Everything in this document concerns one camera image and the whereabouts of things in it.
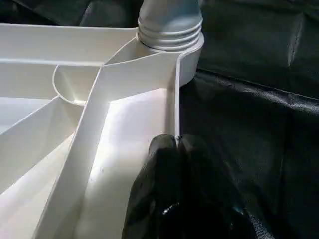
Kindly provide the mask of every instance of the tray compartment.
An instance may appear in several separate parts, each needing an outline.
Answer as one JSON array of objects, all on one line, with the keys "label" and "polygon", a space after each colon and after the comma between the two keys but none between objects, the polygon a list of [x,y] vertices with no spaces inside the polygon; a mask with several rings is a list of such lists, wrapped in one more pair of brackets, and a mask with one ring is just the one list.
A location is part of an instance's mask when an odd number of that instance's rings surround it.
[{"label": "tray compartment", "polygon": [[156,54],[156,51],[146,47],[139,41],[138,37],[136,36],[128,43],[126,43],[123,47],[121,47],[118,52],[116,52],[106,63],[106,65],[131,61],[153,54]]},{"label": "tray compartment", "polygon": [[36,239],[120,238],[130,187],[151,139],[178,135],[178,56],[101,67]]},{"label": "tray compartment", "polygon": [[82,110],[56,96],[0,135],[1,193],[74,132]]},{"label": "tray compartment", "polygon": [[136,29],[0,24],[0,60],[103,65]]},{"label": "tray compartment", "polygon": [[0,135],[56,96],[51,84],[54,68],[0,63]]},{"label": "tray compartment", "polygon": [[99,67],[58,65],[53,74],[56,93],[66,102],[85,105]]},{"label": "tray compartment", "polygon": [[0,195],[0,238],[32,238],[72,138],[73,134]]}]

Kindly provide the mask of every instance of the black cloth background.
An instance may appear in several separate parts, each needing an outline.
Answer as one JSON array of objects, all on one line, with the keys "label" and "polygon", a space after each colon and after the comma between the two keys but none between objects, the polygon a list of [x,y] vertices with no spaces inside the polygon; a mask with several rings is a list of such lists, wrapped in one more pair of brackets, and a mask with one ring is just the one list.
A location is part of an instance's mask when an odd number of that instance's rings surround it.
[{"label": "black cloth background", "polygon": [[[132,27],[141,3],[4,0],[0,21]],[[205,140],[274,234],[319,238],[319,1],[205,0],[202,14],[205,45],[181,88],[181,133]]]}]

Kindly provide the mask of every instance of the wrinkled black fabric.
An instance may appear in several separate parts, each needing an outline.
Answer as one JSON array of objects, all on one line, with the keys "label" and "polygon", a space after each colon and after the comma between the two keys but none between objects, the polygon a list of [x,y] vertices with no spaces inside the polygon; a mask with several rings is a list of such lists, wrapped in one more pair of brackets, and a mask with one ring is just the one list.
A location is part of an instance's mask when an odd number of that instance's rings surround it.
[{"label": "wrinkled black fabric", "polygon": [[203,71],[181,91],[181,131],[226,163],[257,222],[318,238],[318,100]]},{"label": "wrinkled black fabric", "polygon": [[218,159],[210,157],[205,142],[186,135],[178,148],[182,160],[185,238],[256,238],[239,191],[225,167],[217,167]]},{"label": "wrinkled black fabric", "polygon": [[202,70],[319,96],[319,1],[207,0]]},{"label": "wrinkled black fabric", "polygon": [[62,26],[136,27],[143,0],[4,0],[20,24]]}]

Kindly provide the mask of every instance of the black glove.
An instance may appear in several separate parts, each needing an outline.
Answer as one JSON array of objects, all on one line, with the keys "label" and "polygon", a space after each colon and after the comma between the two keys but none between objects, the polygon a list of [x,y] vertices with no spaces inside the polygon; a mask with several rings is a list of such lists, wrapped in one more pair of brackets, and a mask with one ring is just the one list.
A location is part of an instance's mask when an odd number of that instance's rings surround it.
[{"label": "black glove", "polygon": [[155,137],[136,178],[122,239],[259,238],[229,175],[203,140]]}]

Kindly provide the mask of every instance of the white plastic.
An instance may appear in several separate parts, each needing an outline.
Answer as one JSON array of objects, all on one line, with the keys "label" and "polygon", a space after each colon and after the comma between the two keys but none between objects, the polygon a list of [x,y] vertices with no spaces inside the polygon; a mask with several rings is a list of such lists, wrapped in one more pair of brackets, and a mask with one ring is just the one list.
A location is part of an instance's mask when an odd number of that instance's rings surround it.
[{"label": "white plastic", "polygon": [[0,238],[121,238],[151,139],[179,136],[204,43],[138,29],[0,24]]},{"label": "white plastic", "polygon": [[180,52],[198,42],[202,16],[198,0],[144,0],[138,23],[146,46]]}]

